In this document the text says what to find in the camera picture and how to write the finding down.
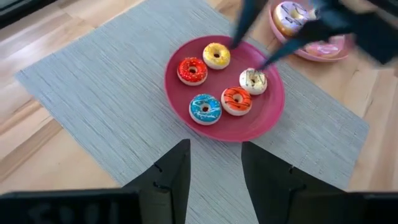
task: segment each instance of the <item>wooden table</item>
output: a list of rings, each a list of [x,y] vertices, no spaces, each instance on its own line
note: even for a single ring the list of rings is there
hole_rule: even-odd
[[[20,69],[66,46],[140,0],[60,0],[0,30],[0,192],[115,187],[117,183],[13,78]],[[233,21],[240,0],[208,0]],[[371,6],[350,1],[357,8]],[[252,36],[279,43],[264,14]],[[398,79],[354,51],[338,63],[286,61],[370,124],[350,190],[398,189]]]

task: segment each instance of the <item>red frosted donut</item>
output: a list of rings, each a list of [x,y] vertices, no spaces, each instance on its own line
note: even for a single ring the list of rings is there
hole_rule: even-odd
[[[206,80],[207,67],[200,59],[186,58],[178,66],[177,75],[184,84],[197,86]]]

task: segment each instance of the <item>pink plate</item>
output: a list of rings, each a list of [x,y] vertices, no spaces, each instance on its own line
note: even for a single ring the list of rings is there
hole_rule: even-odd
[[[312,7],[309,5],[308,0],[274,0],[274,1],[270,1],[270,6],[268,7],[268,20],[269,23],[271,25],[271,29],[274,32],[275,36],[278,38],[279,41],[281,41],[282,43],[286,42],[286,37],[279,31],[279,29],[275,26],[274,24],[274,20],[272,18],[272,12],[274,11],[274,9],[276,8],[276,6],[284,1],[292,1],[292,2],[297,2],[299,4],[301,4],[305,9],[307,9],[308,11],[312,9]],[[311,55],[309,53],[307,53],[304,50],[297,50],[295,52],[295,54],[297,54],[298,56],[301,56],[307,60],[311,60],[314,62],[335,62],[341,59],[344,59],[348,56],[349,52],[351,51],[351,49],[353,48],[353,40],[352,40],[352,36],[350,35],[346,35],[345,36],[345,41],[344,41],[344,47],[343,49],[334,57],[332,58],[324,58],[324,57],[318,57],[315,55]]]
[[[243,142],[259,137],[270,130],[284,109],[285,92],[282,79],[275,66],[266,71],[268,87],[265,93],[253,96],[250,112],[236,117],[223,110],[220,120],[210,126],[202,126],[191,119],[189,103],[198,94],[207,93],[220,100],[227,87],[239,86],[239,75],[249,67],[257,67],[266,60],[264,54],[247,42],[231,51],[231,62],[223,70],[208,68],[206,81],[199,86],[183,84],[176,74],[178,64],[186,57],[202,59],[203,49],[210,43],[228,45],[231,38],[210,35],[193,39],[182,45],[170,58],[165,71],[165,91],[175,113],[189,127],[209,138],[220,141]]]

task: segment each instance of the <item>placemat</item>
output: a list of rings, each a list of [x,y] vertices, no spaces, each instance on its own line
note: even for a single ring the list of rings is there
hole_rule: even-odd
[[[190,138],[187,223],[257,223],[244,183],[241,144],[194,133],[169,108],[163,87],[165,65],[180,45],[232,31],[233,25],[204,1],[147,0],[17,78],[121,185]],[[367,124],[285,63],[277,66],[285,110],[277,126],[253,142],[345,188]]]

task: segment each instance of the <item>orange striped donut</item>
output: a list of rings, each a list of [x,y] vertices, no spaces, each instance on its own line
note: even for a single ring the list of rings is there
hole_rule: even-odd
[[[243,116],[250,111],[252,100],[249,92],[242,87],[231,87],[221,95],[221,104],[229,114]]]

